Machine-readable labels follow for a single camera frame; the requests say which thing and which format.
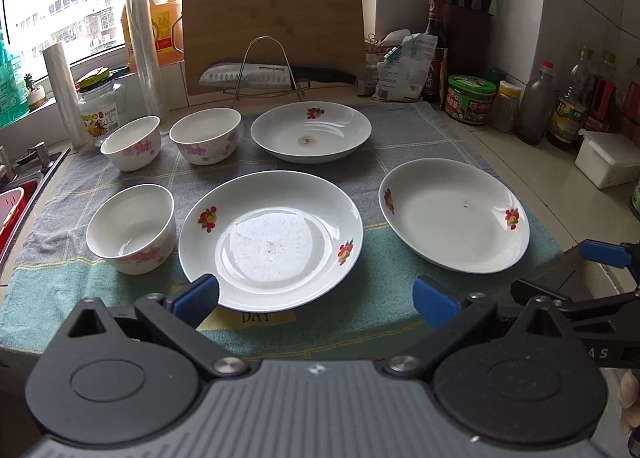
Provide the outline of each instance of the dish towel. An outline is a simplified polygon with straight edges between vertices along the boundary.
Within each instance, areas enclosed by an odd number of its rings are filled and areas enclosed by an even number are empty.
[[[121,173],[98,151],[78,154],[18,257],[0,311],[0,349],[30,354],[43,351],[82,297],[100,297],[107,306],[124,305],[149,292],[168,294],[187,284],[177,245],[165,263],[140,276],[120,274],[87,248],[86,226],[97,208],[120,190],[141,183],[171,190],[178,230],[204,194],[255,171],[315,174],[347,192],[360,210],[365,226],[362,253],[347,278],[328,294],[294,311],[274,314],[219,307],[201,324],[199,329],[207,337],[248,358],[383,358],[430,330],[412,304],[412,284],[419,275],[428,275],[460,293],[505,295],[514,279],[535,274],[561,254],[553,237],[525,205],[529,248],[513,268],[493,275],[470,275],[421,259],[382,216],[378,205],[382,178],[404,162],[425,157],[463,161],[496,174],[429,104],[367,104],[358,109],[371,122],[369,140],[348,157],[321,165],[296,165],[271,157],[252,141],[250,128],[255,117],[242,118],[238,149],[212,166],[189,165],[167,135],[162,136],[158,158],[134,173]]]

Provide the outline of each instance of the pink floral bowl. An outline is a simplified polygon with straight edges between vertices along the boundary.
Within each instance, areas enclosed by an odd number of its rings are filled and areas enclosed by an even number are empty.
[[[161,148],[158,117],[142,117],[120,127],[100,146],[118,169],[137,171],[156,159]]]
[[[212,165],[236,150],[240,119],[235,109],[203,109],[178,120],[169,131],[169,138],[187,162]]]
[[[89,221],[89,250],[122,273],[150,272],[174,249],[174,208],[174,197],[162,186],[124,189],[106,200]]]

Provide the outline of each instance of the orange bottle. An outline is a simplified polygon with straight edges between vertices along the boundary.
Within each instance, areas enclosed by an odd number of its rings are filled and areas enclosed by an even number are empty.
[[[182,21],[175,25],[174,38],[171,37],[171,29],[174,23],[182,13],[182,4],[179,0],[149,0],[151,10],[151,25],[154,30],[154,39],[156,41],[156,53],[158,54],[158,64],[165,66],[180,62],[184,59],[184,55],[174,49],[183,49],[182,42]],[[124,43],[127,47],[127,57],[129,59],[129,70],[136,72],[136,60],[133,57],[133,48],[131,47],[131,35],[129,33],[129,24],[127,23],[127,9],[122,9],[122,31],[124,33]]]

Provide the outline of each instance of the plastic wrap roll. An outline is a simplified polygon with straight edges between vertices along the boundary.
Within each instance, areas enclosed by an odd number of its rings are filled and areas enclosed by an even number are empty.
[[[91,140],[80,118],[76,84],[66,62],[62,43],[55,43],[42,51],[49,74],[49,82],[56,98],[56,104],[74,149],[81,148]]]
[[[148,114],[162,119],[166,115],[167,106],[151,27],[149,0],[125,0],[125,6],[142,98]]]

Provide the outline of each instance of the shallow plate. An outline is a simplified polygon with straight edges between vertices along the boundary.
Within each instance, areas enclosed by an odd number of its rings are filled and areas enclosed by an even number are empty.
[[[402,164],[382,180],[378,199],[400,239],[444,268],[500,272],[529,244],[529,221],[516,196],[465,163],[428,158]]]
[[[275,157],[293,163],[324,163],[347,156],[371,134],[359,111],[333,102],[295,102],[256,118],[251,136]]]
[[[241,176],[213,189],[187,215],[180,264],[189,281],[212,273],[222,306],[275,312],[320,297],[349,273],[362,220],[344,192],[293,171]]]

